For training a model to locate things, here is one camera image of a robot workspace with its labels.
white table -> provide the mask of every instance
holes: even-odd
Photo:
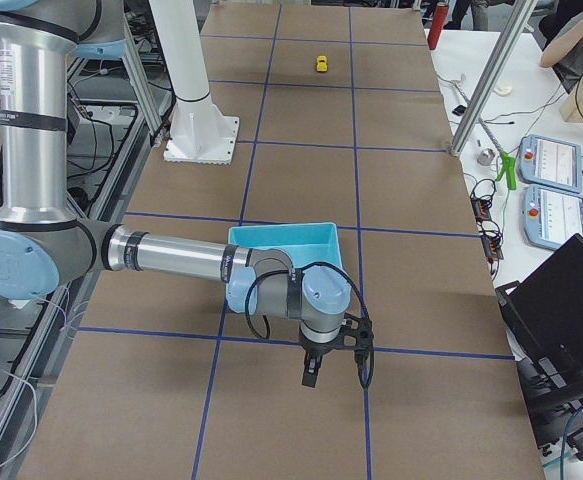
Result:
[[[462,84],[464,91],[471,96],[480,78],[482,70],[495,45],[498,33],[496,32],[469,32],[444,31],[437,49],[432,52],[433,61],[438,75],[449,80],[458,80],[464,74],[466,80]],[[500,97],[491,95],[482,117],[491,119],[497,115],[515,111],[531,111],[546,104],[551,95],[559,89],[560,95],[564,92],[560,82],[551,69],[539,67],[541,50],[530,34],[523,34],[498,81],[499,85],[511,85],[510,95]],[[459,104],[465,104],[455,87],[440,81],[440,87],[447,107],[447,114],[452,130],[455,131],[460,118],[451,111]],[[580,144],[583,147],[583,124],[566,123],[560,116],[559,108],[563,96],[557,103],[550,105],[544,111],[542,118],[533,127],[530,133],[544,135],[556,139]],[[516,115],[504,117],[499,121],[513,120],[514,125],[491,125],[498,141],[503,148],[510,151],[519,143],[540,112],[530,115]],[[490,140],[479,125],[473,130],[467,146],[462,152],[460,160],[466,173],[474,175],[478,180],[495,178],[495,167],[484,167],[477,163],[479,152],[491,147]],[[524,280],[550,255],[551,251],[529,244],[523,228],[523,199],[526,185],[518,175],[518,189],[512,191],[506,202],[504,211],[504,260],[500,262],[500,269],[494,281],[500,286],[514,280]],[[473,180],[467,179],[467,188],[471,190]],[[503,206],[507,195],[506,183],[499,184],[499,192],[494,198],[491,214],[494,220],[502,227]],[[565,462],[565,475],[569,480],[583,480],[583,462]],[[545,471],[547,479],[559,478],[559,468],[550,468]]]

blue cable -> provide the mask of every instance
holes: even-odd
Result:
[[[564,427],[564,434],[562,435],[562,448],[560,449],[560,480],[564,480],[564,452],[567,445],[567,435],[569,434],[569,429],[571,428],[571,424],[575,420],[575,417],[577,417],[582,410],[583,407],[580,407],[575,412],[573,412],[573,415],[571,415],[571,418],[569,418],[566,426]]]

teal bin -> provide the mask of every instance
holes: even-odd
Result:
[[[246,248],[284,250],[295,268],[328,262],[342,268],[335,223],[255,225],[229,229],[229,243]]]

person's leg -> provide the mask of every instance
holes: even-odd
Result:
[[[451,21],[447,23],[444,28],[447,30],[460,30],[462,27],[462,19],[469,11],[470,0],[458,0],[455,2],[455,7],[451,12]]]
[[[487,0],[471,0],[471,15],[473,16],[473,30],[486,32],[489,30],[489,16]]]

gray floor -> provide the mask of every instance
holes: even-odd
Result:
[[[456,0],[451,0],[451,10],[455,5]],[[506,23],[509,19],[509,15],[511,14],[512,8],[509,5],[498,5],[495,7],[489,7],[489,30],[494,32],[501,32]],[[542,36],[540,31],[538,30],[538,23],[540,23],[540,19],[542,17],[531,17],[529,25],[534,29],[533,36],[535,37],[538,45],[540,47],[544,47],[545,38]],[[463,29],[471,29],[473,27],[471,14],[467,15],[462,22]]]

